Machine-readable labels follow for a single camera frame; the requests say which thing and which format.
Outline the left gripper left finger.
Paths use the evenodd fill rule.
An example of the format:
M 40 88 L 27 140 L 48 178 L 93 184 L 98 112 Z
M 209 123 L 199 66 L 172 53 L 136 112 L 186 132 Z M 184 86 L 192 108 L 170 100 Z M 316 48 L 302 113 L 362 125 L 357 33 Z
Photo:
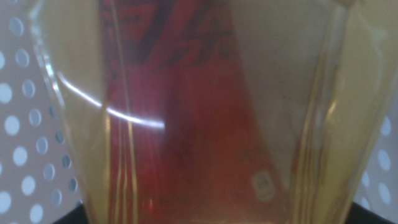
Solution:
M 62 216 L 53 224 L 89 224 L 83 202 L 78 202 L 73 210 Z

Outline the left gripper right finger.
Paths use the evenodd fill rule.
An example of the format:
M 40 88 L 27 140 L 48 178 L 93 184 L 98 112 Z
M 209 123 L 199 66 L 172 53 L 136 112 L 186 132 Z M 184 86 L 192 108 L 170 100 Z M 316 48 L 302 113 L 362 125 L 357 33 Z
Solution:
M 345 224 L 396 224 L 353 202 Z

